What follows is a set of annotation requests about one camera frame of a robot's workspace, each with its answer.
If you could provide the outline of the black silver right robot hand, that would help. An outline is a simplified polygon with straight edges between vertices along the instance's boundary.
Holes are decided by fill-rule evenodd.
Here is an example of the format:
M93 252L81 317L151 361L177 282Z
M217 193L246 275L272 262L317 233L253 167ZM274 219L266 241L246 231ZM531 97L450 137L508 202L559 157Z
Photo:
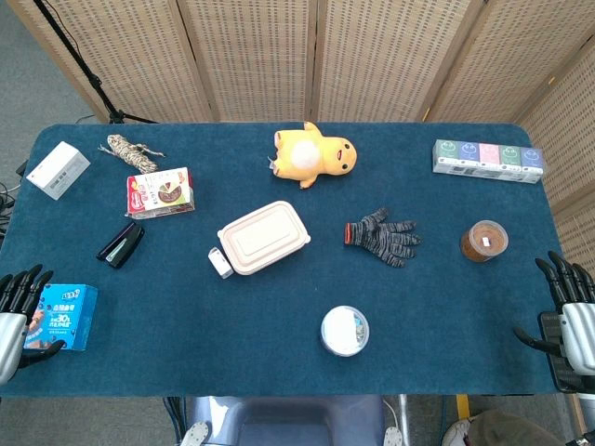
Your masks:
M595 278L554 251L548 256L548 261L537 258L535 264L548 283L562 341L556 345L538 340L520 327L513 333L527 347L565 359L578 375L595 376Z

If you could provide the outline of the black and white knit glove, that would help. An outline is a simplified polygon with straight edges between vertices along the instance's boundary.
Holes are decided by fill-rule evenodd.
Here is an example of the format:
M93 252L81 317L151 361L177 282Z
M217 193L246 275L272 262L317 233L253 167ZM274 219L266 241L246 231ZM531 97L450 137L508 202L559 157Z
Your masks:
M389 222L388 216L388 209L382 207L357 222L348 222L344 243L362 247L393 268L402 268L407 259L416 256L414 247L422 240L414 233L415 221Z

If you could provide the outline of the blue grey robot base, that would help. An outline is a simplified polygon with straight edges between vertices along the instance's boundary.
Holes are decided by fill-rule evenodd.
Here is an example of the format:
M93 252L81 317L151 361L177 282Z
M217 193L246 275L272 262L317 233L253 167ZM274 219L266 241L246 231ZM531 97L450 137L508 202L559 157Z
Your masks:
M378 395L192 397L188 423L209 427L205 446L383 446Z

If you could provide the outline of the clear plastic container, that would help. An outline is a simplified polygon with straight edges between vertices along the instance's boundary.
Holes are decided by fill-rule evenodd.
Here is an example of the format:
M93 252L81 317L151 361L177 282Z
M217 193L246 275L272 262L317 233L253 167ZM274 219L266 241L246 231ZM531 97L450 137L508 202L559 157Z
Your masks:
M484 263L506 251L509 236L505 229L493 220L480 220L461 237L460 250L463 256L476 263Z

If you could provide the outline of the beige lidded lunch container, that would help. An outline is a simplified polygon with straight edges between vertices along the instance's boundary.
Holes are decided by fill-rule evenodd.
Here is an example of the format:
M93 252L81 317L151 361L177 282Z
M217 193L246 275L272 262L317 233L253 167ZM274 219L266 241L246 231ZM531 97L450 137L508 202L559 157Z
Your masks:
M311 241L297 211L287 201L269 203L218 231L235 272L251 275Z

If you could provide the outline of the black smartphone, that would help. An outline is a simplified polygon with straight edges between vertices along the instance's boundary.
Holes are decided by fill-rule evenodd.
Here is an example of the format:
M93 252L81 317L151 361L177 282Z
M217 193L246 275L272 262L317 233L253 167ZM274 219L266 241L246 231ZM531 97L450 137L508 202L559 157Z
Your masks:
M538 323L544 341L560 346L562 330L556 312L541 312ZM582 388L581 378L574 372L566 358L547 354L549 369L555 387L562 393L576 393Z

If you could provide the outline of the olive brown cloth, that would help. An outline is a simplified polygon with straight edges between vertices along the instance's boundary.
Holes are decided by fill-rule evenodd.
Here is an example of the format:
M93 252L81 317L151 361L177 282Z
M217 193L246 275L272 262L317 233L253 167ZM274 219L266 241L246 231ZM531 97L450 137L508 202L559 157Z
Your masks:
M510 413L490 410L471 422L467 446L565 446L536 423Z

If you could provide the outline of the black stapler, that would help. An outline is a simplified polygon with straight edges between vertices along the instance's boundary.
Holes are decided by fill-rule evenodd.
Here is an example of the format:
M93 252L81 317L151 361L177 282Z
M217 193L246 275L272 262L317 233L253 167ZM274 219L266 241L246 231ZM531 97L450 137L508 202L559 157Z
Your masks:
M134 253L144 233L139 223L130 221L96 254L96 259L114 269L121 268Z

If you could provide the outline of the white shoe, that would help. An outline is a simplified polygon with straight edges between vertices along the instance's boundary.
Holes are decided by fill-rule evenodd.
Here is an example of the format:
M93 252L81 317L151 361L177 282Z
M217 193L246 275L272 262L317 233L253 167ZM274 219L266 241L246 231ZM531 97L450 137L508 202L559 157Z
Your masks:
M453 423L443 434L441 446L472 446L469 430L474 418L464 418Z

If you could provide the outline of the multicolour tissue pack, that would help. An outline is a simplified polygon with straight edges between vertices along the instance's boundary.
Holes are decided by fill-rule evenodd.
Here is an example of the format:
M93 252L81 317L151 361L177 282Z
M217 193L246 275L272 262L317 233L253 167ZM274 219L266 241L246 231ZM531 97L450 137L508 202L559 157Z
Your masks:
M511 145L437 139L432 172L536 184L544 176L543 151Z

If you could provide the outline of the metal pole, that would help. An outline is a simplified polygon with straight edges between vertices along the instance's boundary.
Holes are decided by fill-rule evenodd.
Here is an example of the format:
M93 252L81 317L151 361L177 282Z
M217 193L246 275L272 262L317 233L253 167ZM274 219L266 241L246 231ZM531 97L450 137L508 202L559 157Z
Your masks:
M410 446L407 396L405 394L400 394L398 396L398 402L400 411L400 429L403 435L403 446Z

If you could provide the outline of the red and white snack carton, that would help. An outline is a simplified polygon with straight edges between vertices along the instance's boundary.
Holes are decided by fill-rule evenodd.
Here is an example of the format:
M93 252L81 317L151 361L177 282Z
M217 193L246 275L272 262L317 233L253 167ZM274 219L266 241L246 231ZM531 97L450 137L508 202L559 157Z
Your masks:
M187 167L135 175L126 180L126 216L139 220L195 209Z

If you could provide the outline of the dark blue table cloth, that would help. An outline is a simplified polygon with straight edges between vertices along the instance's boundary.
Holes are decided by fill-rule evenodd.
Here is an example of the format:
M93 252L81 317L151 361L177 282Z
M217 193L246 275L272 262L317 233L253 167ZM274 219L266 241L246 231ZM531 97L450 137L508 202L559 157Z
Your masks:
M513 333L537 334L538 314L553 309L535 263L560 247L542 185L431 166L437 139L527 147L526 132L512 124L320 128L351 140L358 160L348 175L320 177L307 190L270 171L276 123L43 130L30 165L65 141L90 166L57 201L21 184L0 277L42 264L55 282L95 286L99 297L86 350L18 371L0 397L552 392L546 356ZM96 259L126 225L133 174L99 150L112 133L163 152L165 169L187 167L196 202L189 213L145 220L119 269ZM276 201L293 205L311 241L251 275L222 279L208 259L213 247L225 255L218 231ZM348 222L382 207L389 222L415 221L422 240L402 268L344 243ZM480 220L509 236L506 251L484 263L460 250ZM352 357L321 341L322 319L337 306L359 309L369 323L367 346Z

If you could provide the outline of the yellow plush duck toy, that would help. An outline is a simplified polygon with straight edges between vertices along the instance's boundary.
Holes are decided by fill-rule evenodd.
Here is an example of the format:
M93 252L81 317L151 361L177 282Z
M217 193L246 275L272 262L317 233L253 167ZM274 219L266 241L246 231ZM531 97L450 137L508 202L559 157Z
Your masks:
M346 175L357 163L351 141L324 136L312 122L305 122L302 129L276 131L273 142L276 158L270 159L270 170L278 178L297 181L303 190L318 176Z

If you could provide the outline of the woven wooden folding screen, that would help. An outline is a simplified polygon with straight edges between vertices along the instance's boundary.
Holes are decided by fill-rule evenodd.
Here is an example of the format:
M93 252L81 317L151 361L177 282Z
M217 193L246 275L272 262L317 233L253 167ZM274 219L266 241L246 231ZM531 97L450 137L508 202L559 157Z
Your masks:
M516 122L595 271L595 0L49 0L113 105L157 122ZM101 121L33 0L7 4Z

